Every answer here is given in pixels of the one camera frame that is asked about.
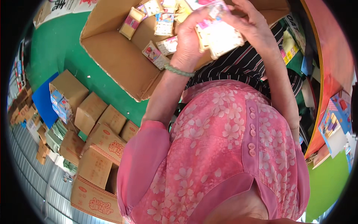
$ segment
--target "jade bracelet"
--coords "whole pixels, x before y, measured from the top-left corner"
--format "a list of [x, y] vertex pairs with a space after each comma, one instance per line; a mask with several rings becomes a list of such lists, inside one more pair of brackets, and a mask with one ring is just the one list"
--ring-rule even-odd
[[169, 63], [166, 63], [164, 65], [164, 68], [168, 71], [174, 72], [176, 74], [182, 75], [182, 76], [186, 76], [186, 77], [194, 77], [195, 73], [194, 72], [184, 72], [178, 68], [175, 68], [173, 66], [171, 66]]

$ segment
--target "pink fabric panel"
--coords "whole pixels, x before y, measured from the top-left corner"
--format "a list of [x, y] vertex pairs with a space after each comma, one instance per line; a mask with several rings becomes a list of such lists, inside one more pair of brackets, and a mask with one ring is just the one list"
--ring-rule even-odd
[[163, 123], [146, 121], [124, 148], [117, 174], [118, 206], [127, 216], [147, 192], [170, 148]]

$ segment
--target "stack of cardboard boxes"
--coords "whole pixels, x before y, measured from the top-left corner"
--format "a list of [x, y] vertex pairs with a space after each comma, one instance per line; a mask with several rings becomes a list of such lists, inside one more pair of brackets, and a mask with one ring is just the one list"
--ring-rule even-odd
[[18, 97], [9, 108], [8, 116], [10, 124], [15, 125], [24, 122], [24, 120], [29, 121], [36, 113], [37, 109], [32, 101], [32, 90], [27, 82], [25, 88], [18, 94]]
[[[117, 205], [117, 172], [123, 149], [138, 127], [85, 88], [68, 70], [49, 84], [52, 104], [66, 99], [71, 111], [68, 130], [58, 153], [78, 166], [73, 182], [71, 205], [85, 213], [114, 223], [123, 223]], [[86, 142], [79, 136], [87, 135]], [[45, 129], [38, 131], [41, 140]]]

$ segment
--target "green surface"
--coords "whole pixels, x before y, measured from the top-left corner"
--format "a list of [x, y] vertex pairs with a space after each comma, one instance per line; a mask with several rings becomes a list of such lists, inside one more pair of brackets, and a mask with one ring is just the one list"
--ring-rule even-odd
[[34, 92], [57, 71], [61, 73], [68, 69], [90, 91], [140, 126], [148, 100], [137, 103], [79, 44], [79, 36], [88, 15], [88, 12], [68, 14], [50, 20], [34, 31], [30, 64], [26, 68], [32, 90]]
[[308, 166], [311, 195], [306, 209], [306, 222], [322, 215], [339, 198], [348, 179], [348, 163], [344, 151], [329, 157], [316, 169]]

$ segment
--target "open cardboard box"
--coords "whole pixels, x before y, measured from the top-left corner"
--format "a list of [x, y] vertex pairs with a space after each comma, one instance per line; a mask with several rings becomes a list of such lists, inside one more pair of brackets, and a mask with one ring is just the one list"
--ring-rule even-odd
[[[88, 16], [79, 40], [89, 56], [137, 102], [148, 99], [163, 76], [163, 71], [151, 63], [142, 50], [150, 40], [156, 43], [169, 38], [154, 35], [155, 16], [143, 20], [131, 40], [119, 33], [131, 7], [145, 2], [147, 0], [100, 0]], [[286, 0], [251, 2], [270, 25], [289, 13]], [[196, 69], [211, 61], [210, 52], [206, 51]]]

